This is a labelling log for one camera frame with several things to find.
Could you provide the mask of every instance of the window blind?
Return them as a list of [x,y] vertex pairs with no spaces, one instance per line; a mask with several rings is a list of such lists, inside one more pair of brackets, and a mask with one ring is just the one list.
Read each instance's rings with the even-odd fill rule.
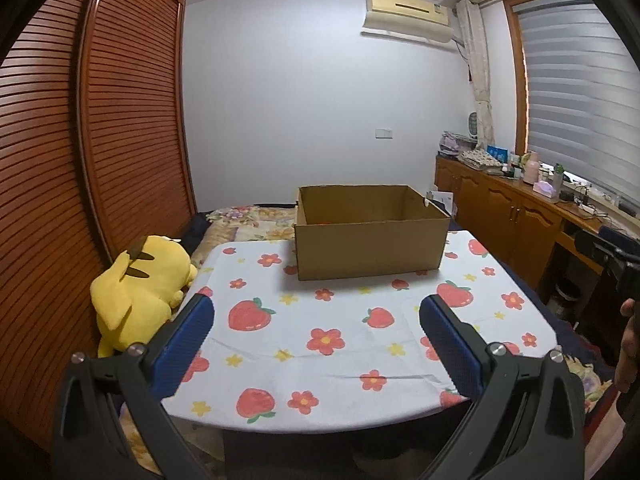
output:
[[640,72],[591,0],[513,7],[522,30],[528,147],[640,204]]

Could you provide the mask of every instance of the louvered wardrobe door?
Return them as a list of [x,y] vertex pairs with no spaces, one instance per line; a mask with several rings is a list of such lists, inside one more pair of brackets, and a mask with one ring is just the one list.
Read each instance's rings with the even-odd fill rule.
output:
[[45,449],[69,356],[98,341],[71,105],[86,2],[47,0],[0,68],[0,416]]
[[182,129],[184,0],[94,0],[80,63],[86,177],[112,256],[194,214]]

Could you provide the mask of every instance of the curtain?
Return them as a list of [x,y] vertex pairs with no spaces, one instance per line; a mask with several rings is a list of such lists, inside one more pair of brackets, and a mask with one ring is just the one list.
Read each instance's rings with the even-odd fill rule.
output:
[[529,86],[528,146],[640,203],[640,72],[591,0],[513,7]]
[[491,117],[491,99],[489,92],[489,58],[486,52],[484,23],[480,7],[471,0],[457,3],[458,19],[465,42],[467,63],[471,71],[471,83],[476,99],[478,114],[478,146],[486,148],[494,144],[494,121]]

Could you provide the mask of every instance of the cardboard box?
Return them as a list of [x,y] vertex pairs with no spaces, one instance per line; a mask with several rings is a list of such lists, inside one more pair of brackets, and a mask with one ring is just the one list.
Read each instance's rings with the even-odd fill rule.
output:
[[449,216],[408,186],[309,186],[298,191],[300,280],[431,270]]

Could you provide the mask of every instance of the table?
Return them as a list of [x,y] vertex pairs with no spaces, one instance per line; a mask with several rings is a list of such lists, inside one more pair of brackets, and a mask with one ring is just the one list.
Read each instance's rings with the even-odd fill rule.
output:
[[232,242],[205,261],[185,303],[209,294],[214,325],[170,415],[268,433],[392,424],[463,400],[422,332],[418,306],[439,293],[487,342],[541,357],[556,346],[542,314],[466,231],[440,269],[300,282],[295,244]]

